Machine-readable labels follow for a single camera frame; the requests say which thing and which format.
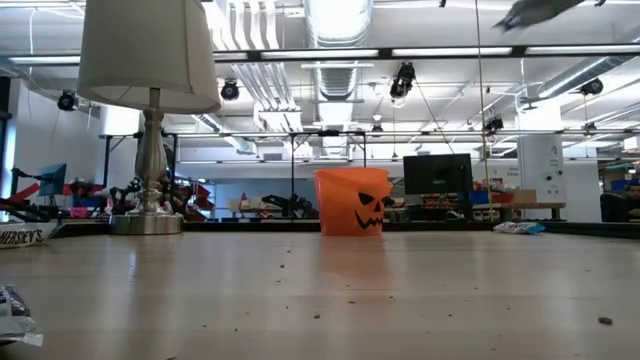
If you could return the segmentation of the blue white Hershey's bar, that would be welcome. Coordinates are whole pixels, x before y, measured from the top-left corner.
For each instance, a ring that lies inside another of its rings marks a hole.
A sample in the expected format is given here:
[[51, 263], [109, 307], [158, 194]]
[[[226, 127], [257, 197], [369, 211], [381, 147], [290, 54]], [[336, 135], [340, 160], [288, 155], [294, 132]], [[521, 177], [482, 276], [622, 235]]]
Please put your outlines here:
[[542, 224], [535, 222], [503, 222], [493, 227], [494, 232], [505, 234], [536, 235], [544, 230]]
[[0, 224], [0, 249], [42, 245], [51, 238], [56, 227], [55, 223]]

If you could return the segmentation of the white shade silver table lamp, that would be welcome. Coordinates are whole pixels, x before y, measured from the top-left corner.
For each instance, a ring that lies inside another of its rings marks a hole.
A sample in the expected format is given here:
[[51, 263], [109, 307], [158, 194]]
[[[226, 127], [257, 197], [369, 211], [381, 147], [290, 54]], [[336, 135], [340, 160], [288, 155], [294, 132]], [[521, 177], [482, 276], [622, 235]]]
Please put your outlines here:
[[113, 233], [179, 233], [181, 217], [161, 207], [167, 169], [162, 121], [166, 114], [209, 114], [221, 107], [201, 1], [86, 0], [76, 91], [144, 115], [134, 163], [141, 181], [138, 204], [111, 217]]

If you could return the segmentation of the white cabinet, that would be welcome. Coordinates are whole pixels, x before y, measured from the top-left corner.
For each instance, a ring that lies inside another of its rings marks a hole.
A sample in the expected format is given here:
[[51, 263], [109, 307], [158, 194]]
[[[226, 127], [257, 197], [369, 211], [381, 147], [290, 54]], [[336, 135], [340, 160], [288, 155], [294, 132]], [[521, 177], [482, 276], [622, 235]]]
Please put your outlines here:
[[521, 188], [534, 190], [539, 203], [564, 203], [566, 181], [559, 135], [526, 135], [518, 139]]

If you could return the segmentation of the black computer monitor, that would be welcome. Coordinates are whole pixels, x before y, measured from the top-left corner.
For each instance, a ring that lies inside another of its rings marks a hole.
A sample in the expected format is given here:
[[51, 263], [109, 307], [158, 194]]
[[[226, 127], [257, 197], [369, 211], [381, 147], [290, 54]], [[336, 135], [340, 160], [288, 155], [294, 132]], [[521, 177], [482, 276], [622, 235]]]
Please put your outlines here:
[[472, 218], [469, 153], [405, 156], [403, 172], [406, 195], [456, 194], [464, 218]]

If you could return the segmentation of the blue storage bins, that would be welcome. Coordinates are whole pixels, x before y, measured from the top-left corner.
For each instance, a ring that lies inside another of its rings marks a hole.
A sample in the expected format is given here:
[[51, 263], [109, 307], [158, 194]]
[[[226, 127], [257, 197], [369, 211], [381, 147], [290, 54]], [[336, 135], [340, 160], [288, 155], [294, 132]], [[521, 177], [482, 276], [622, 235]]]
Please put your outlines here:
[[627, 191], [627, 188], [629, 186], [636, 186], [636, 185], [640, 186], [640, 178], [632, 178], [629, 180], [626, 180], [626, 179], [606, 180], [604, 182], [604, 191], [624, 193]]

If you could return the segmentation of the wooden workshop table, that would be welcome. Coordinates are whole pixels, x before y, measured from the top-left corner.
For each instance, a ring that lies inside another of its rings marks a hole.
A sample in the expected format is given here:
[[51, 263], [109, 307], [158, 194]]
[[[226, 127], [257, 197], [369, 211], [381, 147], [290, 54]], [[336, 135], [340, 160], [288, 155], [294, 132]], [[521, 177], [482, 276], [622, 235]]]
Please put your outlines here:
[[492, 216], [494, 212], [498, 213], [498, 219], [500, 221], [512, 221], [514, 210], [544, 210], [548, 209], [551, 213], [550, 219], [553, 221], [560, 221], [560, 212], [566, 207], [565, 203], [490, 203], [490, 204], [477, 204], [472, 207], [473, 211], [487, 211], [489, 216]]

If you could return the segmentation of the black office chair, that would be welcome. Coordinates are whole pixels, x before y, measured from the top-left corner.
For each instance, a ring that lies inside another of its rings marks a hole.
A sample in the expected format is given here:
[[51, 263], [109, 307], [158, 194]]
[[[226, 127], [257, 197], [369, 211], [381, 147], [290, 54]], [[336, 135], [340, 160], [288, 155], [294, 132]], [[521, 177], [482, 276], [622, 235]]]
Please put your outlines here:
[[625, 198], [615, 193], [600, 196], [601, 220], [604, 223], [624, 223], [627, 221]]

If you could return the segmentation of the long ceiling light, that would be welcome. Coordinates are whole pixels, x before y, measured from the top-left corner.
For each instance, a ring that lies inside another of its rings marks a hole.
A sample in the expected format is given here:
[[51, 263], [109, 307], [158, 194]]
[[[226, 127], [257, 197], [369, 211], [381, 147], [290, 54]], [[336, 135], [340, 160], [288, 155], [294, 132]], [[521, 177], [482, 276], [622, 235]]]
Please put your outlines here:
[[640, 56], [640, 44], [345, 48], [214, 52], [218, 62]]

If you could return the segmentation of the red storage bins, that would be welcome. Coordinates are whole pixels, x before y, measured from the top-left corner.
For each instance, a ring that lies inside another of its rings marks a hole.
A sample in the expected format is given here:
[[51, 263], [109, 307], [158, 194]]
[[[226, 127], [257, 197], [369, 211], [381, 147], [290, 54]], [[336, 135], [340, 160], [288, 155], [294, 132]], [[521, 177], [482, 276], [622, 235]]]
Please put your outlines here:
[[202, 183], [182, 181], [175, 189], [174, 210], [182, 215], [185, 222], [207, 222], [215, 210], [209, 199], [211, 193]]

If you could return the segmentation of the blue lit monitor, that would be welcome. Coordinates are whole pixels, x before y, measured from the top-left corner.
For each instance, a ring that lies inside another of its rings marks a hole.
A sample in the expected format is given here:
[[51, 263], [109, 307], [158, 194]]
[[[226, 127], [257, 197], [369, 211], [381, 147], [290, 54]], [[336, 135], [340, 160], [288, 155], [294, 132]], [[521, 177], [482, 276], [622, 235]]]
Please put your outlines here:
[[39, 196], [62, 195], [65, 185], [67, 164], [50, 165], [39, 171]]

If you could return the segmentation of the red black background robot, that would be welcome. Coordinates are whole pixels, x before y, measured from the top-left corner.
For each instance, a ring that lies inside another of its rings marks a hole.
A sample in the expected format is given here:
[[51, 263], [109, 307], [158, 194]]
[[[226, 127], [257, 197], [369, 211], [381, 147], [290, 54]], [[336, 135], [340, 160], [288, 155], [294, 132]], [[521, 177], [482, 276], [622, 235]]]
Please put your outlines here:
[[[26, 223], [50, 222], [51, 216], [47, 212], [39, 210], [36, 205], [31, 204], [28, 198], [41, 189], [42, 183], [45, 185], [53, 183], [55, 176], [30, 175], [19, 168], [13, 168], [11, 176], [11, 194], [8, 198], [0, 197], [0, 211], [6, 212]], [[21, 191], [17, 191], [19, 180], [22, 178], [35, 180], [35, 183]]]

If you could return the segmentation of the silver ventilation duct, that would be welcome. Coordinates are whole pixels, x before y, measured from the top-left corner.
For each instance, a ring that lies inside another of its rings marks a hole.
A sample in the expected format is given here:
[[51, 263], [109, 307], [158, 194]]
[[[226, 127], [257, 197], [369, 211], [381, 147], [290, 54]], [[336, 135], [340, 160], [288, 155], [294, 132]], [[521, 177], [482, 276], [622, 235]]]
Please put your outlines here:
[[634, 56], [588, 58], [544, 82], [537, 89], [539, 98], [553, 98], [590, 82], [600, 75], [634, 59]]
[[[312, 48], [360, 48], [366, 44], [373, 0], [303, 0], [309, 45]], [[320, 94], [327, 100], [346, 100], [354, 92], [354, 68], [316, 69]]]

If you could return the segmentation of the black aluminium table frame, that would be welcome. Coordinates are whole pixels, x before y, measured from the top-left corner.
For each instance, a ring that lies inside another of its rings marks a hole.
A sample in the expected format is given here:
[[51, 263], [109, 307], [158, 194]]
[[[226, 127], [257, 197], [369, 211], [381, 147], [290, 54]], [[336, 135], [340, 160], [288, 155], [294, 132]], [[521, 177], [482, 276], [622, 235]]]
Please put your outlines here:
[[[543, 221], [546, 233], [640, 240], [640, 223], [575, 223]], [[473, 232], [492, 231], [493, 222], [412, 222], [384, 223], [383, 234], [391, 232]], [[63, 223], [54, 228], [52, 239], [92, 235], [169, 235], [180, 232], [320, 232], [320, 224], [302, 221], [241, 222], [151, 222], [143, 225], [127, 223]]]

